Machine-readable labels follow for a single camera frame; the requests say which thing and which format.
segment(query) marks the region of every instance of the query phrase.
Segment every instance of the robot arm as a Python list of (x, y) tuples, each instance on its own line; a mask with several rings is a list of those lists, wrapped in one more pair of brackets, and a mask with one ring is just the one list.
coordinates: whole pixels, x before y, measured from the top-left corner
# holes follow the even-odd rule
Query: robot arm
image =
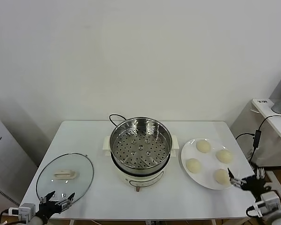
[(265, 172), (257, 168), (253, 176), (243, 179), (235, 178), (228, 169), (230, 183), (244, 191), (250, 191), (256, 202), (246, 210), (246, 215), (252, 218), (263, 218), (268, 225), (281, 225), (281, 203), (278, 195), (271, 191), (270, 186), (265, 186)]
[(36, 213), (35, 204), (24, 203), (19, 208), (10, 208), (10, 215), (18, 215), (19, 223), (25, 223), (28, 225), (43, 225), (47, 224), (49, 218), (55, 213), (61, 213), (72, 206), (75, 193), (72, 193), (67, 199), (63, 199), (60, 202), (50, 201), (55, 194), (55, 191), (47, 194), (44, 198), (41, 198), (39, 203), (39, 211)]

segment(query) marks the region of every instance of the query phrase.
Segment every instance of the stainless steel steamer basket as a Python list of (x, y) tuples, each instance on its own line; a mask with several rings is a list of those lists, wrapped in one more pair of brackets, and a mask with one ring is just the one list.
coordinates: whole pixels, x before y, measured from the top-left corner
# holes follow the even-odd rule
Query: stainless steel steamer basket
[(132, 176), (150, 176), (162, 170), (170, 158), (172, 137), (160, 122), (135, 117), (120, 123), (110, 137), (116, 166)]

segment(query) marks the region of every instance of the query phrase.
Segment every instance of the white desk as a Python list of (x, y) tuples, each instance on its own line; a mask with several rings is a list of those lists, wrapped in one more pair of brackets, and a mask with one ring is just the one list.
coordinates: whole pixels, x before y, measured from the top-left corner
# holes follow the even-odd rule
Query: white desk
[[(252, 175), (243, 152), (224, 122), (163, 122), (176, 135), (180, 148), (193, 139), (215, 139), (239, 162), (240, 176)], [(53, 218), (83, 220), (193, 220), (209, 218), (244, 218), (254, 203), (249, 192), (236, 187), (210, 190), (193, 181), (179, 164), (179, 154), (172, 157), (165, 174), (155, 185), (140, 192), (117, 178), (110, 157), (102, 150), (104, 138), (114, 126), (109, 121), (65, 121), (54, 137), (22, 203), (35, 203), (38, 210), (36, 181), (42, 169), (54, 158), (71, 152), (87, 154), (94, 166), (94, 179), (85, 196)]]
[[(281, 116), (281, 114), (277, 114), (272, 111), (274, 103), (268, 98), (254, 98), (252, 103), (264, 118), (271, 115)], [(267, 122), (281, 138), (281, 117), (270, 117), (267, 119)]]

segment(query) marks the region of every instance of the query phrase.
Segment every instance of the glass lid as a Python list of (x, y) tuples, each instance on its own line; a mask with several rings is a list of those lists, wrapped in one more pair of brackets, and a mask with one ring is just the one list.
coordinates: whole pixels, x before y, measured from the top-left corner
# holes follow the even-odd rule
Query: glass lid
[(37, 196), (40, 199), (55, 191), (51, 201), (67, 199), (75, 192), (73, 202), (87, 192), (94, 177), (94, 168), (86, 156), (70, 153), (50, 162), (37, 179)]

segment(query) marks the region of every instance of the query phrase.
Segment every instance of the dough ball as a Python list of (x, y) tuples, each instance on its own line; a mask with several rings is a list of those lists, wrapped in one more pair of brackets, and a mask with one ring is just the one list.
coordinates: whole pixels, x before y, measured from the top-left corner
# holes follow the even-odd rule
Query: dough ball
[(228, 172), (223, 169), (219, 169), (215, 171), (214, 179), (216, 180), (216, 182), (222, 185), (227, 185), (230, 183)]
[(210, 143), (208, 141), (205, 141), (205, 140), (197, 141), (196, 147), (200, 152), (203, 152), (203, 153), (208, 153), (208, 152), (210, 152), (210, 149), (211, 149)]
[(201, 163), (195, 158), (190, 158), (186, 162), (187, 169), (192, 173), (199, 173), (201, 171)]
[(220, 150), (215, 155), (222, 163), (231, 163), (233, 159), (232, 153), (227, 149)]

